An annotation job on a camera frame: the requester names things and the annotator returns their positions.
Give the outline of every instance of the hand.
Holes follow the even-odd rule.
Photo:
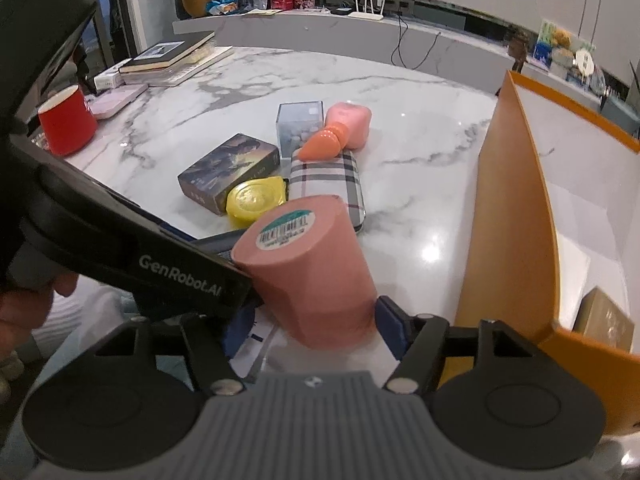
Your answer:
[[[76,290],[78,275],[61,274],[39,292],[11,290],[0,292],[0,359],[27,342],[31,330],[43,325],[53,303],[53,291],[70,296]]]

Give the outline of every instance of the red mug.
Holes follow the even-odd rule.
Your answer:
[[[69,155],[86,145],[98,123],[78,85],[50,97],[38,108],[40,124],[54,155]]]

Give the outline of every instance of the black book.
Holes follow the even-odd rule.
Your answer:
[[[167,68],[209,41],[214,32],[190,32],[172,40],[161,41],[120,67],[120,73]]]

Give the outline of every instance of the plaid phone case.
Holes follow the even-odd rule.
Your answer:
[[[343,150],[332,160],[302,162],[297,152],[291,158],[289,199],[314,195],[338,195],[346,204],[351,224],[359,231],[365,211],[356,159]]]

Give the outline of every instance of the power cord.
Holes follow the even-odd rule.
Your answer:
[[[404,68],[409,68],[407,65],[405,65],[404,60],[402,59],[402,52],[400,51],[400,45],[402,43],[402,39],[404,38],[404,35],[406,34],[406,32],[409,30],[409,25],[406,24],[406,21],[402,19],[402,16],[400,15],[400,13],[398,13],[398,46],[395,47],[395,49],[393,49],[393,52],[391,53],[391,64],[393,66],[398,66],[394,63],[394,54],[397,52],[398,53],[398,58],[400,59],[400,63],[402,63],[402,66]],[[429,47],[427,54],[425,54],[425,56],[422,58],[422,61],[420,63],[418,63],[418,65],[416,65],[413,68],[409,68],[409,70],[418,70],[421,65],[427,61],[427,58],[429,57],[429,54],[431,53],[431,51],[433,50],[433,47],[436,46],[436,41],[438,41],[438,37],[439,35],[442,34],[441,32],[439,32],[438,34],[436,34],[436,37],[433,39],[433,43],[431,44],[431,46]]]

